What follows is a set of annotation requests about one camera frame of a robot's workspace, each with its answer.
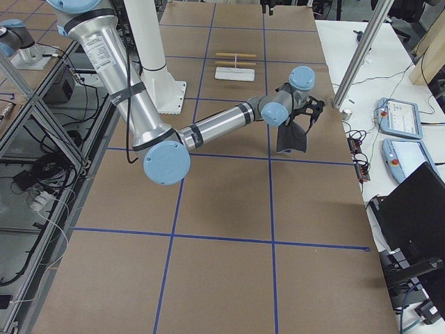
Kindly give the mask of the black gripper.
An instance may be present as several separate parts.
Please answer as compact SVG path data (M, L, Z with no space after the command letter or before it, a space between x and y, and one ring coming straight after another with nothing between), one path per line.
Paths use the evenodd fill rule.
M309 133L310 129L316 123L317 118L319 118L319 116L322 114L324 107L325 107L325 102L323 100L318 100L310 95L307 98L305 104L299 109L295 110L296 116L306 115L311 117L309 119L309 126L307 128L306 134Z

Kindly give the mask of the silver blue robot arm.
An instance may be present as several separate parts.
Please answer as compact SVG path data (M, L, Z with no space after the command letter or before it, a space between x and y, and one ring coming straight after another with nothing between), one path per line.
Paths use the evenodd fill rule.
M1 21L1 53L18 70L44 70L50 58L20 19Z
M185 84L174 80L167 70L152 1L126 1L124 20L110 1L52 1L51 7L59 33L83 47L112 103L127 121L133 150L151 181L162 185L181 181L190 168L191 150L255 121L277 127L278 140L288 149L306 150L307 130L294 118L307 115L316 122L325 105L310 94L315 84L310 67L293 69L274 95L250 98L178 130L162 121L158 112L162 103L183 97ZM131 27L141 57L139 69L131 63L118 34L119 23Z

